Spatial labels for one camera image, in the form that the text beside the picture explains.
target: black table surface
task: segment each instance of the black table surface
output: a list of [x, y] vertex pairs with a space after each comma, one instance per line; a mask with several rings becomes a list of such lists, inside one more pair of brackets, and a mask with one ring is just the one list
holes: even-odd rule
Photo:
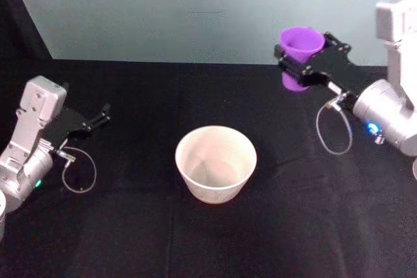
[[[69, 192], [57, 161], [40, 188], [7, 215], [0, 277], [415, 277], [413, 159], [377, 146], [350, 118], [351, 151], [325, 152], [315, 116], [332, 95], [294, 93], [273, 65], [96, 61], [0, 62], [1, 146], [27, 80], [69, 82], [68, 107], [111, 122], [70, 142], [95, 160], [89, 193]], [[370, 83], [385, 69], [364, 67]], [[204, 204], [175, 166], [182, 136], [206, 125], [247, 135], [258, 162], [232, 201]], [[347, 144], [326, 113], [329, 145]], [[68, 179], [88, 185], [91, 168]]]

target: wall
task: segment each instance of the wall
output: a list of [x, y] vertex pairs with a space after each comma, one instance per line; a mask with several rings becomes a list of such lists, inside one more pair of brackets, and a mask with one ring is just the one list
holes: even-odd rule
[[386, 64], [378, 0], [24, 0], [56, 59], [276, 63], [279, 32], [331, 31], [358, 64]]

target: blue led light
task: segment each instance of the blue led light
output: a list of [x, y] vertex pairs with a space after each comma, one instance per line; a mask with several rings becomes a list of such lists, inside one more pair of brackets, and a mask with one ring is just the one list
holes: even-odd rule
[[375, 123], [371, 123], [371, 122], [366, 124], [366, 128], [369, 133], [372, 133], [374, 135], [380, 131], [378, 125], [376, 125]]

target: cup rim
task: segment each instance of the cup rim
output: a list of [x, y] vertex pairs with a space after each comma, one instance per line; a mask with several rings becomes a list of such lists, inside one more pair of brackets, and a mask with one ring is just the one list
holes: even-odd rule
[[[253, 163], [253, 165], [252, 165], [249, 173], [242, 180], [240, 180], [239, 182], [237, 182], [236, 184], [233, 184], [233, 185], [230, 185], [230, 186], [225, 186], [225, 187], [210, 187], [210, 186], [206, 186], [206, 185], [200, 184], [199, 182], [196, 182], [195, 180], [193, 180], [190, 177], [188, 177], [188, 175], [185, 174], [183, 172], [183, 170], [180, 169], [180, 167], [178, 166], [178, 164], [179, 164], [179, 151], [180, 151], [180, 148], [182, 147], [182, 145], [184, 144], [185, 138], [187, 138], [187, 136], [191, 135], [192, 133], [200, 132], [201, 130], [208, 129], [208, 128], [223, 128], [223, 129], [231, 130], [232, 132], [238, 133], [239, 136], [243, 137], [243, 139], [245, 141], [247, 141], [247, 143], [249, 144], [250, 148], [253, 150], [254, 163]], [[187, 179], [187, 181], [189, 181], [190, 183], [192, 183], [195, 186], [201, 187], [201, 188], [206, 189], [206, 190], [215, 190], [215, 191], [228, 190], [228, 189], [232, 189], [234, 187], [237, 187], [239, 185], [244, 184], [250, 178], [250, 176], [255, 171], [255, 168], [256, 168], [256, 165], [257, 165], [257, 153], [256, 153], [256, 149], [255, 149], [253, 143], [242, 132], [240, 132], [240, 131], [238, 131], [238, 130], [236, 130], [234, 128], [228, 127], [228, 126], [222, 126], [222, 125], [207, 125], [207, 126], [202, 126], [202, 127], [195, 128], [194, 130], [188, 132], [186, 135], [184, 135], [184, 137], [181, 138], [181, 140], [179, 141], [179, 143], [177, 145], [177, 148], [175, 149], [175, 165], [177, 166], [177, 169], [180, 172], [181, 176], [183, 178]]]
[[293, 50], [293, 51], [302, 52], [302, 53], [317, 53], [318, 51], [322, 50], [323, 46], [326, 44], [326, 39], [324, 38], [323, 34], [321, 34], [318, 30], [316, 30], [312, 27], [309, 27], [309, 26], [296, 25], [296, 26], [288, 27], [288, 28], [282, 30], [282, 32], [280, 33], [280, 37], [279, 37], [279, 41], [280, 41], [281, 46], [288, 48], [288, 45], [285, 43], [285, 41], [283, 42], [282, 37], [285, 33], [289, 32], [289, 31], [294, 31], [295, 29], [302, 29], [304, 31], [310, 31], [312, 34], [314, 33], [315, 35], [318, 35], [317, 38], [320, 37], [321, 46], [317, 47], [315, 49], [309, 49], [309, 50], [291, 47], [291, 50]]

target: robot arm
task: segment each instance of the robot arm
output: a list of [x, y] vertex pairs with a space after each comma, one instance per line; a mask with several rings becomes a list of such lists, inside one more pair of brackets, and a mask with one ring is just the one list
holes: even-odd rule
[[16, 127], [0, 155], [0, 239], [4, 214], [22, 205], [52, 168], [54, 155], [67, 159], [66, 166], [75, 161], [61, 150], [66, 140], [87, 135], [110, 119], [108, 104], [92, 120], [64, 107], [67, 89], [67, 85], [59, 86], [42, 76], [25, 86]]
[[[417, 156], [417, 0], [377, 4], [377, 38], [388, 48], [388, 79], [368, 85], [361, 69], [347, 57], [351, 46], [330, 33], [324, 37], [324, 48], [304, 64], [277, 45], [278, 68], [301, 86], [330, 89], [340, 107], [367, 125], [376, 143], [387, 140], [405, 155]], [[417, 176], [417, 161], [413, 171]]]

